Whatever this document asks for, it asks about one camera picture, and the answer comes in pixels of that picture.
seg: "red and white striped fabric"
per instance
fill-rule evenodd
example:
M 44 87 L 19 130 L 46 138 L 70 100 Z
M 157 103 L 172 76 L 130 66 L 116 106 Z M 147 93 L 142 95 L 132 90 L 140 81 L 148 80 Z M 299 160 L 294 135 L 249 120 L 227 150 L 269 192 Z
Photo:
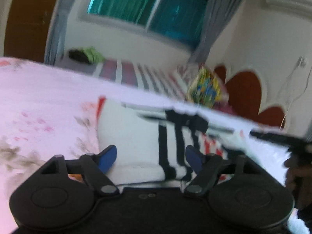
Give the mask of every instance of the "red and white striped fabric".
M 167 73 L 147 65 L 134 65 L 125 60 L 107 59 L 97 66 L 93 76 L 103 77 L 119 84 L 134 86 L 178 100 L 184 100 L 187 91 L 178 73 Z
M 223 159 L 227 159 L 227 154 L 222 149 L 221 143 L 219 143 L 216 139 L 210 138 L 206 134 L 201 134 L 201 136 L 203 137 L 203 141 L 205 144 L 205 154 L 214 153 L 218 156 L 221 156 Z M 226 175 L 221 175 L 219 181 L 224 181 L 227 178 L 229 177 Z

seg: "wooden headboard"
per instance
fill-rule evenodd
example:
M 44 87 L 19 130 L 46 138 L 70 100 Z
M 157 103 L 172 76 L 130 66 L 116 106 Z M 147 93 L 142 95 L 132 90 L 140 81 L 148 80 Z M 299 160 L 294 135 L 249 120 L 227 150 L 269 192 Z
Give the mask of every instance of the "wooden headboard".
M 273 105 L 259 113 L 262 86 L 259 77 L 250 70 L 235 74 L 226 82 L 227 69 L 224 64 L 217 65 L 214 72 L 224 82 L 229 93 L 229 105 L 237 115 L 255 122 L 279 127 L 285 116 L 279 105 Z

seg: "white wall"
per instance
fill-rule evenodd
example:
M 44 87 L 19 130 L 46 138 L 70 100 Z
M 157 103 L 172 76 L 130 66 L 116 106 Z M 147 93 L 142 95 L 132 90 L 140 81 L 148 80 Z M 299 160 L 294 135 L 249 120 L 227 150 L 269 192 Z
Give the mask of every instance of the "white wall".
M 12 0 L 0 0 L 0 57 L 4 52 L 4 37 L 7 27 L 7 18 L 11 7 Z
M 187 62 L 190 51 L 111 26 L 101 26 L 78 19 L 83 0 L 76 0 L 68 19 L 65 50 L 94 46 L 105 57 L 172 69 Z
M 289 104 L 305 87 L 312 66 L 312 21 L 294 14 L 263 8 L 263 0 L 246 0 L 244 11 L 234 30 L 232 41 L 220 62 L 232 72 L 242 67 L 259 71 L 265 79 L 267 102 Z M 308 65 L 298 69 L 282 97 L 277 94 L 298 58 L 307 57 Z M 303 135 L 312 119 L 312 84 L 289 110 L 289 133 Z

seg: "black object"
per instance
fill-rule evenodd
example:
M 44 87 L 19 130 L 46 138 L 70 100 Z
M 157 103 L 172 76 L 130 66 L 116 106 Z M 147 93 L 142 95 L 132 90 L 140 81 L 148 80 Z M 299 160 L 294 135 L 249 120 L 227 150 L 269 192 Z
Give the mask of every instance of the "black object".
M 192 178 L 192 168 L 190 168 L 185 163 L 185 141 L 183 137 L 182 128 L 187 127 L 191 131 L 191 137 L 193 140 L 194 147 L 199 151 L 199 137 L 197 131 L 202 132 L 203 134 L 207 133 L 207 130 L 211 130 L 215 132 L 224 132 L 233 134 L 234 130 L 225 128 L 225 127 L 217 127 L 209 124 L 209 122 L 201 117 L 198 114 L 195 115 L 187 115 L 177 113 L 174 110 L 165 110 L 166 117 L 158 117 L 155 115 L 139 115 L 139 117 L 146 119 L 148 121 L 155 121 L 159 123 L 159 165 L 162 167 L 165 180 L 173 180 L 177 176 L 177 172 L 175 168 L 170 166 L 168 160 L 168 146 L 167 146 L 167 128 L 165 123 L 171 122 L 174 124 L 174 131 L 176 137 L 176 145 L 177 145 L 177 164 L 179 166 L 184 166 L 186 168 L 186 174 L 182 178 L 183 181 L 191 181 Z
M 125 188 L 120 194 L 97 168 L 104 153 L 54 156 L 12 194 L 14 233 L 289 233 L 293 198 L 259 165 L 246 156 L 202 155 L 193 146 L 186 152 L 202 170 L 184 193 Z M 86 184 L 68 173 L 82 174 Z M 221 174 L 234 176 L 216 185 Z
M 89 65 L 92 64 L 92 62 L 89 61 L 88 56 L 80 50 L 70 50 L 68 52 L 68 57 L 78 62 L 83 62 Z
M 257 131 L 250 131 L 250 135 L 254 136 L 260 140 L 275 143 L 282 146 L 287 146 L 288 151 L 292 156 L 296 156 L 298 159 L 297 166 L 310 165 L 312 163 L 312 142 L 307 141 L 303 138 L 298 138 L 289 135 L 282 135 L 276 133 L 262 133 Z M 300 189 L 302 188 L 303 179 L 296 178 L 295 180 L 297 188 L 293 191 L 293 196 L 295 199 L 295 207 L 302 209 Z

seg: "pillow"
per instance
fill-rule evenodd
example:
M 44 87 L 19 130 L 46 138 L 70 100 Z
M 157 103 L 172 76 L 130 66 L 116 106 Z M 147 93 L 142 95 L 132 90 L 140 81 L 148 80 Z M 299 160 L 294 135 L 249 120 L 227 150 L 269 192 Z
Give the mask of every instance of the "pillow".
M 213 108 L 215 105 L 227 104 L 229 95 L 218 76 L 202 66 L 198 75 L 188 87 L 187 100 Z
M 190 88 L 193 87 L 194 89 L 196 88 L 198 84 L 198 79 L 199 79 L 199 74 L 202 71 L 202 68 L 205 68 L 208 73 L 210 73 L 213 78 L 218 82 L 218 88 L 221 92 L 221 97 L 219 98 L 218 101 L 215 102 L 215 107 L 223 107 L 227 105 L 228 103 L 228 93 L 227 90 L 224 86 L 224 83 L 220 80 L 217 74 L 214 72 L 211 72 L 205 64 L 201 63 L 189 63 L 185 65 L 178 65 L 178 67 L 173 71 L 172 75 L 179 85 L 179 87 L 182 89 L 183 93 L 185 94 L 185 98 L 187 101 L 194 102 L 191 97 L 190 97 Z
M 102 98 L 97 117 L 99 148 L 117 147 L 117 160 L 107 173 L 116 185 L 190 181 L 194 174 L 185 161 L 187 145 L 202 153 L 223 154 L 205 135 L 208 122 L 197 115 L 152 111 Z

